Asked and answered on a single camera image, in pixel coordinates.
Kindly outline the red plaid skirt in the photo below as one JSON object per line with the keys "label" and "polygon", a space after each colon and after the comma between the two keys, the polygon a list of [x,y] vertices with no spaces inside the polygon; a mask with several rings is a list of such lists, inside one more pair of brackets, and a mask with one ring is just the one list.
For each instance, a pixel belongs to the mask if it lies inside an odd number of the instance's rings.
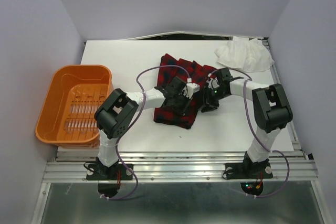
{"label": "red plaid skirt", "polygon": [[[200,88],[206,84],[209,73],[216,68],[208,65],[200,65],[196,61],[185,59],[175,59],[169,54],[161,57],[160,70],[158,74],[156,88],[160,91],[182,93],[188,77],[193,83],[197,83]],[[174,113],[170,108],[156,108],[154,110],[153,121],[156,123],[175,125],[184,129],[190,129],[194,124],[197,113],[203,104],[202,92],[193,95],[188,115],[181,116]]]}

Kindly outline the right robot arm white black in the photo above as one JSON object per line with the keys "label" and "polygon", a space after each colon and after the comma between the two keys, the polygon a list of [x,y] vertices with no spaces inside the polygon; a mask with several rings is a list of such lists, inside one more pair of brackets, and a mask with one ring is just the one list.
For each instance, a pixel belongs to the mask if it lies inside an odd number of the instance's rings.
{"label": "right robot arm white black", "polygon": [[250,179],[264,176],[272,178],[269,155],[272,145],[289,122],[293,113],[283,86],[280,84],[260,84],[251,78],[233,77],[228,68],[221,68],[208,74],[202,89],[201,112],[214,111],[219,101],[230,95],[242,97],[244,102],[253,103],[254,119],[257,124],[251,130],[254,139],[240,163],[225,164],[223,178]]}

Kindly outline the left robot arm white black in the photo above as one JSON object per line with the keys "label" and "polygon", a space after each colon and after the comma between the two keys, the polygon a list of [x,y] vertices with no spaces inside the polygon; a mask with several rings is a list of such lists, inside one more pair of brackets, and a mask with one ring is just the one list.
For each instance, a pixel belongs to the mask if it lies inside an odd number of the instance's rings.
{"label": "left robot arm white black", "polygon": [[117,141],[130,127],[135,114],[142,110],[169,107],[185,114],[193,96],[200,86],[190,78],[183,81],[179,77],[165,86],[156,86],[147,91],[124,92],[115,89],[107,97],[94,115],[99,130],[99,152],[91,169],[106,179],[113,178],[117,172],[119,158]]}

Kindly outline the white crumpled skirt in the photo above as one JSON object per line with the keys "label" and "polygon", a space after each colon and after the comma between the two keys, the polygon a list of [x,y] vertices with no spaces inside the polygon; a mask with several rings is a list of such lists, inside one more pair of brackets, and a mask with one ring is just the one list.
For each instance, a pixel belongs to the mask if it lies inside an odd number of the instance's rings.
{"label": "white crumpled skirt", "polygon": [[214,51],[217,62],[223,66],[244,72],[262,72],[275,64],[262,40],[234,36]]}

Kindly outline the orange plastic basket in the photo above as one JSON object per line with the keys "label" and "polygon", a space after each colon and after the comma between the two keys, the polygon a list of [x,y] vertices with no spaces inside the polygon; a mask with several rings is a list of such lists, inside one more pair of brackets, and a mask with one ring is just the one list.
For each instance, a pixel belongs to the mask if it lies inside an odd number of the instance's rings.
{"label": "orange plastic basket", "polygon": [[69,65],[51,80],[35,128],[43,143],[63,148],[97,148],[94,114],[113,89],[112,73],[102,65]]}

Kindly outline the aluminium right side rail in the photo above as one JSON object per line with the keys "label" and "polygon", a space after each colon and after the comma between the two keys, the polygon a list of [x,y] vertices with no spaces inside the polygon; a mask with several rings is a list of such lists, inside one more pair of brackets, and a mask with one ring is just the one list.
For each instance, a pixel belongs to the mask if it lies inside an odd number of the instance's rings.
{"label": "aluminium right side rail", "polygon": [[289,132],[289,135],[291,137],[291,140],[292,140],[293,149],[295,151],[302,152],[302,155],[305,156],[305,153],[304,153],[304,151],[302,149],[301,143],[299,142],[299,138],[297,136],[296,129],[295,129],[295,126],[294,126],[294,123],[293,123],[293,111],[292,111],[291,105],[289,103],[287,94],[285,92],[285,88],[280,83],[280,78],[279,78],[278,71],[276,69],[276,65],[275,64],[273,64],[270,67],[270,72],[271,72],[273,81],[275,82],[276,86],[278,86],[276,88],[276,90],[278,90],[278,91],[281,90],[279,92],[280,103],[287,108],[287,111],[289,112],[289,116],[291,118],[291,121],[287,123],[287,128],[288,128],[288,132]]}

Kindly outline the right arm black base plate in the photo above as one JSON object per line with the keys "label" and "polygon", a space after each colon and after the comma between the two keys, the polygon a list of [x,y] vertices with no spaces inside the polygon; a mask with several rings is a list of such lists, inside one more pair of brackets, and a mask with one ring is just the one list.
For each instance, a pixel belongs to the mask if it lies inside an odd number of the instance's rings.
{"label": "right arm black base plate", "polygon": [[222,178],[225,180],[242,179],[253,180],[257,178],[271,179],[273,178],[272,171],[266,172],[266,168],[270,165],[244,165],[243,163],[227,163],[225,170],[222,173]]}

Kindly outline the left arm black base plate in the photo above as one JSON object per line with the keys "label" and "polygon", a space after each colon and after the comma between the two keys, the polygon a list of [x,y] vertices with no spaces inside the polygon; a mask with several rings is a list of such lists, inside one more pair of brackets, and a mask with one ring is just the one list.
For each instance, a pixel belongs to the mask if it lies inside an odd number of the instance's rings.
{"label": "left arm black base plate", "polygon": [[108,168],[98,163],[85,163],[84,167],[87,170],[86,180],[88,181],[133,179],[132,173],[120,163],[115,163]]}

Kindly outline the aluminium front rail frame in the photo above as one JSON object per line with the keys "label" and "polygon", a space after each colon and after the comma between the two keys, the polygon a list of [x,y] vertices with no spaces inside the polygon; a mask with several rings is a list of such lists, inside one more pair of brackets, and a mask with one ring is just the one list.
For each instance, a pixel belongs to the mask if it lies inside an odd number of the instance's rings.
{"label": "aluminium front rail frame", "polygon": [[[94,159],[94,151],[60,149],[56,158],[47,163],[44,183],[85,183],[87,171],[83,164]],[[302,151],[286,152],[288,163],[279,154],[269,161],[274,177],[283,181],[290,168],[290,181],[318,179],[318,169]],[[125,163],[133,164],[140,183],[223,182],[226,163],[241,162],[243,152],[122,152]]]}

